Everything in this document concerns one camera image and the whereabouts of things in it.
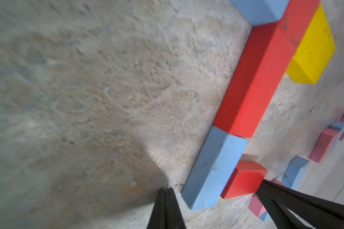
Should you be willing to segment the yellow block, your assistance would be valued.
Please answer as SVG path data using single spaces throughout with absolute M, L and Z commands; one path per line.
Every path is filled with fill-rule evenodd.
M 301 84 L 316 84 L 336 50 L 322 5 L 316 10 L 286 73 Z

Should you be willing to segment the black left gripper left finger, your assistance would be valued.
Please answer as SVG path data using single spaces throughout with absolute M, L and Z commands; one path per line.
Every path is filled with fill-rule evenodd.
M 167 228 L 167 193 L 166 189 L 158 191 L 152 214 L 147 229 L 166 229 Z

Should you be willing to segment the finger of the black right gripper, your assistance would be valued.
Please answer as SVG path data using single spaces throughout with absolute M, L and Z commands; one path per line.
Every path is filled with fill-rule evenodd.
M 344 205 L 306 195 L 263 180 L 256 195 L 278 229 L 307 229 L 298 215 L 317 229 L 344 229 Z

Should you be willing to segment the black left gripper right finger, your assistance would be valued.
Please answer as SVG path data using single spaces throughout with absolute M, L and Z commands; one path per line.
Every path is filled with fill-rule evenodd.
M 166 224 L 168 229 L 186 229 L 173 188 L 166 192 Z

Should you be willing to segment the red stem block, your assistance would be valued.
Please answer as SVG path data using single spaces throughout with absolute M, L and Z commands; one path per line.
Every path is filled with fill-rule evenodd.
M 299 46 L 319 5 L 320 0 L 290 0 L 282 18 L 276 22 L 295 47 Z

